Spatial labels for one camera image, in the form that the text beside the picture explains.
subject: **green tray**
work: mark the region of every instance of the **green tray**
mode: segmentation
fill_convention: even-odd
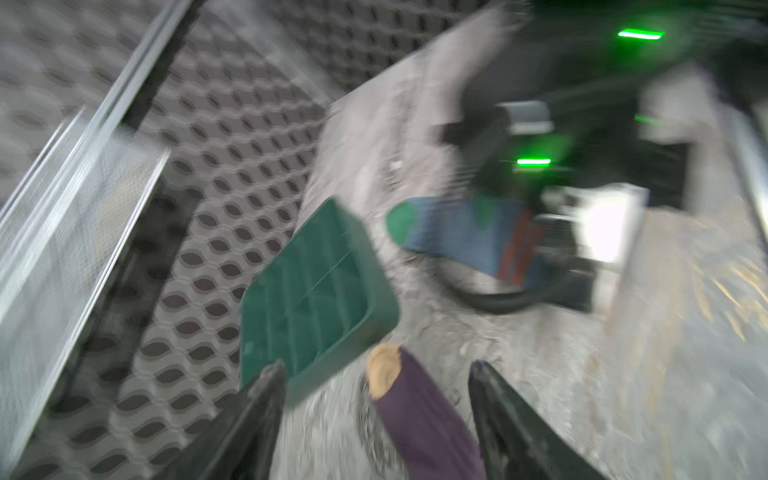
[[[240,384],[286,363],[295,404],[397,325],[397,298],[359,220],[326,200],[240,307]]]

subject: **gray table surface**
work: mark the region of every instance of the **gray table surface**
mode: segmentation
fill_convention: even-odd
[[[768,477],[768,296],[763,251],[694,66],[660,79],[647,134],[691,141],[690,212],[648,210],[612,303],[480,315],[444,297],[388,237],[386,213],[442,191],[458,160],[437,127],[460,119],[463,82],[503,41],[486,10],[337,101],[300,221],[330,195],[366,224],[399,296],[388,340],[424,364],[474,429],[473,359],[487,359],[576,451],[611,478]],[[358,358],[283,420],[273,478],[403,478]]]

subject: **green light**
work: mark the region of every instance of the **green light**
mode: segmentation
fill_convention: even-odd
[[[620,37],[639,38],[640,40],[658,40],[664,36],[663,31],[637,30],[636,28],[625,28],[619,32]]]
[[[518,167],[548,167],[552,163],[551,158],[519,158]]]
[[[656,120],[655,118],[643,117],[642,115],[635,115],[634,119],[636,121],[641,121],[644,124],[658,125],[661,123],[659,120]]]

